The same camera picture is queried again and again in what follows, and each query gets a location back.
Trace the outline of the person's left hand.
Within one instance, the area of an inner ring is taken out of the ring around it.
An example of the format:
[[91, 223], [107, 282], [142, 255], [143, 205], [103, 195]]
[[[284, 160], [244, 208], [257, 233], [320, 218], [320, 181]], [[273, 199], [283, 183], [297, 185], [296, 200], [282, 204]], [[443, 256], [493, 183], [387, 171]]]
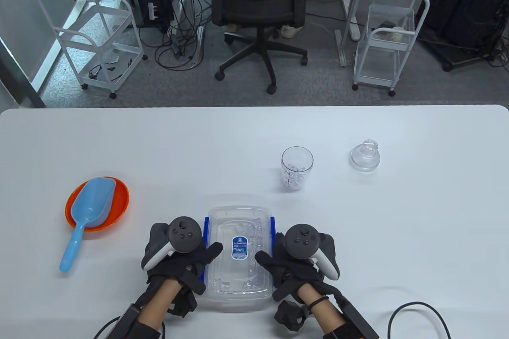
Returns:
[[155, 223], [141, 261], [148, 283], [157, 278], [176, 279], [202, 295], [206, 286], [201, 278], [205, 267], [223, 252], [223, 245], [207, 246], [200, 225], [190, 217], [177, 217], [171, 223]]

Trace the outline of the person's right hand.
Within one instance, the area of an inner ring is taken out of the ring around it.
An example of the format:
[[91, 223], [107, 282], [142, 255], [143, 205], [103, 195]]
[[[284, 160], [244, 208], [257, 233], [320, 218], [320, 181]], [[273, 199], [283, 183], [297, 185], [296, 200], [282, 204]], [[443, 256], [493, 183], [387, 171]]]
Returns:
[[285, 235], [277, 232], [272, 256], [267, 252], [259, 251], [255, 255], [256, 262], [267, 270], [273, 277], [276, 287], [273, 299], [280, 301], [291, 295], [300, 304], [298, 290], [306, 283], [320, 283], [323, 277], [308, 259], [300, 260], [291, 256], [285, 247]]

